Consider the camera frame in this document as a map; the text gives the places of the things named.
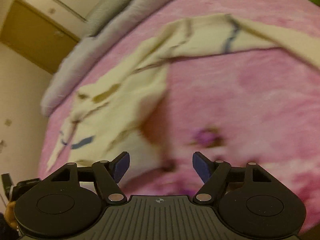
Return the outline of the person left hand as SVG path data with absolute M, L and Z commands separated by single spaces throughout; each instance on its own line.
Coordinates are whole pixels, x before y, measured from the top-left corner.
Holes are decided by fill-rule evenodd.
M 12 229 L 17 230 L 18 225 L 14 215 L 15 205 L 16 205 L 16 202 L 8 202 L 5 213 L 4 213 L 4 219 Z

